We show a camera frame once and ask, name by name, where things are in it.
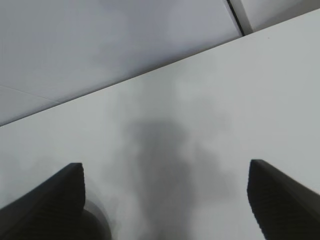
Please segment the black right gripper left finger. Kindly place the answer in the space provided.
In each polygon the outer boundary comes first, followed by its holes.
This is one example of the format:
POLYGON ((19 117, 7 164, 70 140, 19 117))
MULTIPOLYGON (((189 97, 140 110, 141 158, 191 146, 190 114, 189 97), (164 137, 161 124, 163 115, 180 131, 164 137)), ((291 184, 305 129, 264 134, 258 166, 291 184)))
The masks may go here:
POLYGON ((74 240, 85 201, 83 165, 70 163, 0 210, 0 238, 74 240))

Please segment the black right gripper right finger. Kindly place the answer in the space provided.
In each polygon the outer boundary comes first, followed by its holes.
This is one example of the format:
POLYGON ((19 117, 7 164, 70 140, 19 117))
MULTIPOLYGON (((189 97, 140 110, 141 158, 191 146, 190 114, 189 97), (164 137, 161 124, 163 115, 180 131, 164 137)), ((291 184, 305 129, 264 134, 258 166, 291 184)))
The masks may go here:
POLYGON ((318 240, 320 196, 262 159, 250 161, 247 197, 267 240, 318 240))

